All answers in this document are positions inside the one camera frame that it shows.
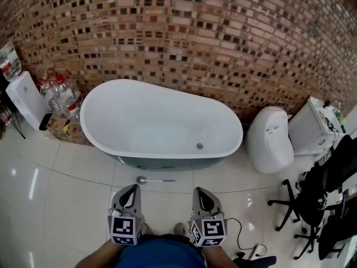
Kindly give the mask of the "white and green bathtub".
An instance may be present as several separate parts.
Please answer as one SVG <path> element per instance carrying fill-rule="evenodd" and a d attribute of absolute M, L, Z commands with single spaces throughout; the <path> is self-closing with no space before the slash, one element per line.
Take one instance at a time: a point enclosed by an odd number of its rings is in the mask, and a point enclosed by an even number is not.
<path fill-rule="evenodd" d="M 223 103 L 129 79 L 95 87 L 82 103 L 80 124 L 97 149 L 144 170 L 212 163 L 243 140 L 241 121 Z"/>

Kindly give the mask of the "printed brown cardboard box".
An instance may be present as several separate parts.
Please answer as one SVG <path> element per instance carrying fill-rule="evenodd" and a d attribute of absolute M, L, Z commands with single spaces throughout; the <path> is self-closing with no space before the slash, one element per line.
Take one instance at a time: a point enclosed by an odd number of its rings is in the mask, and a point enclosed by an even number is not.
<path fill-rule="evenodd" d="M 78 120 L 51 116 L 46 127 L 49 133 L 60 141 L 93 146 L 85 136 Z"/>

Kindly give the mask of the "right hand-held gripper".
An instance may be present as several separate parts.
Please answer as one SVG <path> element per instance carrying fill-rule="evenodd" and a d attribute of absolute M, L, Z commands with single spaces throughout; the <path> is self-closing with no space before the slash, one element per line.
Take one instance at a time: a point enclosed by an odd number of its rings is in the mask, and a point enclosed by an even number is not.
<path fill-rule="evenodd" d="M 221 212 L 221 202 L 210 191 L 196 187 L 193 193 L 192 210 L 194 215 L 217 213 L 191 221 L 190 232 L 196 247 L 221 246 L 227 238 L 227 220 Z"/>

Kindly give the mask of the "person's right forearm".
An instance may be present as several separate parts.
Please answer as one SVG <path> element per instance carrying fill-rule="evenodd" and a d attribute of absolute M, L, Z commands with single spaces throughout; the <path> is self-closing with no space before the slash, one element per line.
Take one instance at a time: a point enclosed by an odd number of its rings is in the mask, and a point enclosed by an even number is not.
<path fill-rule="evenodd" d="M 205 246 L 202 248 L 202 254 L 207 268 L 238 268 L 220 246 Z"/>

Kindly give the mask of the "clear plastic water jug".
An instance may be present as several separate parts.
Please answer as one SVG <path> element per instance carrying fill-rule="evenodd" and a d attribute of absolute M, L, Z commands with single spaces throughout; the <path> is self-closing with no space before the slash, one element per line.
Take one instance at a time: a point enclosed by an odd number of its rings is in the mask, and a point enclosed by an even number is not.
<path fill-rule="evenodd" d="M 79 121 L 83 96 L 76 80 L 72 79 L 71 72 L 66 69 L 63 73 L 58 73 L 55 69 L 49 69 L 47 74 L 63 115 L 68 119 Z"/>
<path fill-rule="evenodd" d="M 40 93 L 47 103 L 50 111 L 57 116 L 61 116 L 62 111 L 56 97 L 54 86 L 55 74 L 56 72 L 54 69 L 48 69 L 47 72 L 43 75 L 40 81 Z"/>

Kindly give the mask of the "black office chair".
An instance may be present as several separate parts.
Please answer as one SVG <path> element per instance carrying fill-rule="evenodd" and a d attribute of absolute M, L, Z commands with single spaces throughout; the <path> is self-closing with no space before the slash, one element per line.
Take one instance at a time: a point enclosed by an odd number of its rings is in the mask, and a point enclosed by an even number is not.
<path fill-rule="evenodd" d="M 276 231 L 280 231 L 291 213 L 296 215 L 294 222 L 303 220 L 311 227 L 318 227 L 327 208 L 327 196 L 337 190 L 351 176 L 357 173 L 357 137 L 344 136 L 330 158 L 322 165 L 314 166 L 303 173 L 303 179 L 296 183 L 299 194 L 294 196 L 290 181 L 283 181 L 288 189 L 289 200 L 269 200 L 268 205 L 281 204 L 288 211 Z"/>
<path fill-rule="evenodd" d="M 310 235 L 295 234 L 294 238 L 308 239 L 308 243 L 302 250 L 306 251 L 308 246 L 313 246 L 315 240 L 319 243 L 319 260 L 324 260 L 331 253 L 340 255 L 343 247 L 336 248 L 340 242 L 357 236 L 357 197 L 350 198 L 335 205 L 329 205 L 326 210 L 333 211 L 327 223 L 322 227 L 312 229 Z"/>

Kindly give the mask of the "white oval toilet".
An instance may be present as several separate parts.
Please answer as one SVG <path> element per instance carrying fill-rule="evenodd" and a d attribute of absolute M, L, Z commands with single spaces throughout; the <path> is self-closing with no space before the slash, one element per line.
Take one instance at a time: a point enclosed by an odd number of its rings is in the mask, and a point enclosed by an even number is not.
<path fill-rule="evenodd" d="M 275 174 L 290 166 L 294 151 L 285 110 L 277 106 L 263 108 L 249 127 L 245 149 L 253 167 L 260 173 Z"/>

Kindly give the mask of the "large clear dispenser bottle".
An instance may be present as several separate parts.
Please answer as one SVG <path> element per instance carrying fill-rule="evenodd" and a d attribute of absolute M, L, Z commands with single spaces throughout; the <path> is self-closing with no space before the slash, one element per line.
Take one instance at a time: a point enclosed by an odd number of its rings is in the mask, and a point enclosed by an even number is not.
<path fill-rule="evenodd" d="M 11 41 L 0 49 L 0 71 L 8 82 L 17 79 L 22 72 L 21 62 Z"/>

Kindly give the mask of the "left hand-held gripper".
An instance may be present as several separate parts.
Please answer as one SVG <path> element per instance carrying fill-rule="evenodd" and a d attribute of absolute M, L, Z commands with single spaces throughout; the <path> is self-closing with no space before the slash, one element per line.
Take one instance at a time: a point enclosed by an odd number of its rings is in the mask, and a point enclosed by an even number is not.
<path fill-rule="evenodd" d="M 112 208 L 108 210 L 108 228 L 113 243 L 126 246 L 138 244 L 144 217 L 135 214 L 141 214 L 141 189 L 138 184 L 126 186 L 113 196 Z"/>

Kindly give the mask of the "white water dispenser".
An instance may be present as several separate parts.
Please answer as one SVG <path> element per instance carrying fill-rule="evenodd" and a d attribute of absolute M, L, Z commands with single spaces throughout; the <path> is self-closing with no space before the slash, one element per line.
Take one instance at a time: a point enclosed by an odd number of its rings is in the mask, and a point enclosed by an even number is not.
<path fill-rule="evenodd" d="M 9 83 L 6 93 L 25 120 L 34 130 L 39 131 L 41 122 L 50 109 L 30 73 L 23 71 Z"/>

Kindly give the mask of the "person's blue shirt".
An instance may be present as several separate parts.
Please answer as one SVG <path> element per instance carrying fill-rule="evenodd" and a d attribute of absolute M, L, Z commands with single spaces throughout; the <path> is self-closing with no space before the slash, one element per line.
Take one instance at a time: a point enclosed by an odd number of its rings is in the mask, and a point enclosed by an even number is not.
<path fill-rule="evenodd" d="M 201 254 L 186 242 L 157 238 L 126 247 L 114 268 L 206 268 Z"/>

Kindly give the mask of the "grey brush with white handle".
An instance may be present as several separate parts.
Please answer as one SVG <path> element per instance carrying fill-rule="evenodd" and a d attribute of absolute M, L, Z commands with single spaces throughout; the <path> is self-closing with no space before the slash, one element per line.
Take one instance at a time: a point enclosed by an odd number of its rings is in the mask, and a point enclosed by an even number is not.
<path fill-rule="evenodd" d="M 176 180 L 172 179 L 161 179 L 161 180 L 151 180 L 144 176 L 138 176 L 136 178 L 137 184 L 147 184 L 147 183 L 174 183 Z"/>

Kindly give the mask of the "person's right shoe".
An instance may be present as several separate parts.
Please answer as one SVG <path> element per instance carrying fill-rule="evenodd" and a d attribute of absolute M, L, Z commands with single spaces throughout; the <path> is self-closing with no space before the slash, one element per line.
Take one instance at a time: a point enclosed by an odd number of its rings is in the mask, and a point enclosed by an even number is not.
<path fill-rule="evenodd" d="M 173 229 L 173 234 L 175 236 L 187 236 L 189 228 L 187 223 L 177 223 Z"/>

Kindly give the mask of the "person's left forearm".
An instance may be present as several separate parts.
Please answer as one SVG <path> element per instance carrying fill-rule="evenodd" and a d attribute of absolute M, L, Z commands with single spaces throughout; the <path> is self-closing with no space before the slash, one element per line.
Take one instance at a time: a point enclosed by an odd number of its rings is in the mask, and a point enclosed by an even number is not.
<path fill-rule="evenodd" d="M 96 251 L 80 260 L 75 268 L 114 268 L 125 247 L 108 240 Z"/>

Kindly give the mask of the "white cabinet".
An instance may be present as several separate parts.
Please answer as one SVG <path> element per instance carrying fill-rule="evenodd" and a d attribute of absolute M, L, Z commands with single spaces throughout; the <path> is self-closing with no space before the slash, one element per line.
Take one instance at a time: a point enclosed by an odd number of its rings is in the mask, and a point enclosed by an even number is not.
<path fill-rule="evenodd" d="M 318 160 L 345 136 L 333 106 L 310 96 L 288 122 L 288 135 L 296 156 L 313 155 Z"/>

